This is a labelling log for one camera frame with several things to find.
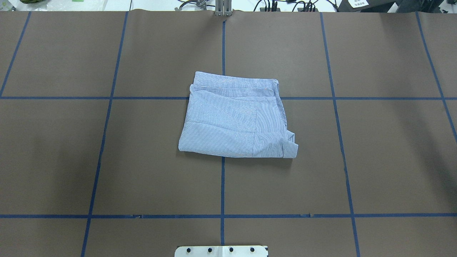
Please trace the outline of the green fabric pouch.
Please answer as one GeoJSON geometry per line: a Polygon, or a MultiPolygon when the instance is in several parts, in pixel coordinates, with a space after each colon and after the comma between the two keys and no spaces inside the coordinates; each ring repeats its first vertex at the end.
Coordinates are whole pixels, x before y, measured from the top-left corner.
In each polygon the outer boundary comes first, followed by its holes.
{"type": "Polygon", "coordinates": [[[37,4],[37,3],[43,3],[46,0],[20,0],[21,3],[23,4],[37,4]]]}

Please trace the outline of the light blue button shirt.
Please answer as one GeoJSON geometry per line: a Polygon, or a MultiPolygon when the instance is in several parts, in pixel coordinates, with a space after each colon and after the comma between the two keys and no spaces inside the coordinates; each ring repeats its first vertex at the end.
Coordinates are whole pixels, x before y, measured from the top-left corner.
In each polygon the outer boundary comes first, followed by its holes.
{"type": "Polygon", "coordinates": [[[298,148],[276,79],[195,73],[179,151],[293,159],[298,148]]]}

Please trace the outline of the white mast base plate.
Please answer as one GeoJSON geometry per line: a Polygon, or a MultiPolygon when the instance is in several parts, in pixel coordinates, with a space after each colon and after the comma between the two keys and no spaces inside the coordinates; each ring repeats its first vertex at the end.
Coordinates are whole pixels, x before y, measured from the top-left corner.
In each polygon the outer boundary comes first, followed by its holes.
{"type": "Polygon", "coordinates": [[[183,246],[178,247],[175,257],[268,257],[267,246],[183,246]]]}

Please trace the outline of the aluminium frame post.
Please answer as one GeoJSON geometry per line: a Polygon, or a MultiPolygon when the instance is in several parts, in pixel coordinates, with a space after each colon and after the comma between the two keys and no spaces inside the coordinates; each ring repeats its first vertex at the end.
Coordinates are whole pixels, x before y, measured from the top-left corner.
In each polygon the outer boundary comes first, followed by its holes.
{"type": "Polygon", "coordinates": [[[232,0],[216,0],[215,16],[232,16],[232,0]]]}

